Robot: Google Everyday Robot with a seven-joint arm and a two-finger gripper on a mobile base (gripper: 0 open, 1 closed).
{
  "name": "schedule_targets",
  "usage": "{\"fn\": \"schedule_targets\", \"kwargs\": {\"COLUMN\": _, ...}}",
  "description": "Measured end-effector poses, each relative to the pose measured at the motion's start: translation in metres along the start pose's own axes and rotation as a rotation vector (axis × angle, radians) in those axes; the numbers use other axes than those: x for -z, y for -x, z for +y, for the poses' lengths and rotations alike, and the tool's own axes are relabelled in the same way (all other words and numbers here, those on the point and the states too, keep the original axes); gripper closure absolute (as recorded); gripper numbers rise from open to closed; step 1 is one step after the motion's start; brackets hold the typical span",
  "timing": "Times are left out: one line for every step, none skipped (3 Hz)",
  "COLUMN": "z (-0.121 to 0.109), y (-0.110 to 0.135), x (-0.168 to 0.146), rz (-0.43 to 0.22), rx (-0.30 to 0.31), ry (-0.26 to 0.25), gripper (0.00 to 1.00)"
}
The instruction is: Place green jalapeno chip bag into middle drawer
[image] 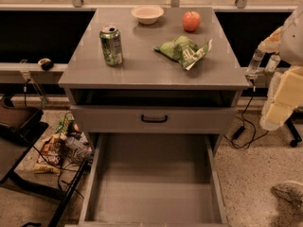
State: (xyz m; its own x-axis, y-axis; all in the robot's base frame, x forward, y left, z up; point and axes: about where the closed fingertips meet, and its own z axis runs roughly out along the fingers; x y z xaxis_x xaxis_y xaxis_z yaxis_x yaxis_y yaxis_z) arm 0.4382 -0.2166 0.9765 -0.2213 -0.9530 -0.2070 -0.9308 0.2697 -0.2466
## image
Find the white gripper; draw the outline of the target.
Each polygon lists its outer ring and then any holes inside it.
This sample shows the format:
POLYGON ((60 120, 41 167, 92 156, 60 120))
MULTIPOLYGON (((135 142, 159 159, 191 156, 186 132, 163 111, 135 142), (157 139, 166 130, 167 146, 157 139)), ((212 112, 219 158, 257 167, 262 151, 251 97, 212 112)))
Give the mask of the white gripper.
POLYGON ((264 130, 275 131, 303 102, 303 67, 292 66, 284 73, 274 72, 259 124, 264 130))

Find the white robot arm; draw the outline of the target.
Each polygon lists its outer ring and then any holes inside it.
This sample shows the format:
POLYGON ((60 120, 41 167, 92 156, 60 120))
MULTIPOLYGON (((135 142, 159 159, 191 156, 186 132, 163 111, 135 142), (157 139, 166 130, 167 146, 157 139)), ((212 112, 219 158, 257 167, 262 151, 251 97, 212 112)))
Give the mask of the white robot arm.
POLYGON ((263 40, 258 49, 276 52, 282 61, 291 65, 284 73, 274 73, 259 121, 264 130, 275 131, 303 102, 303 5, 263 40))

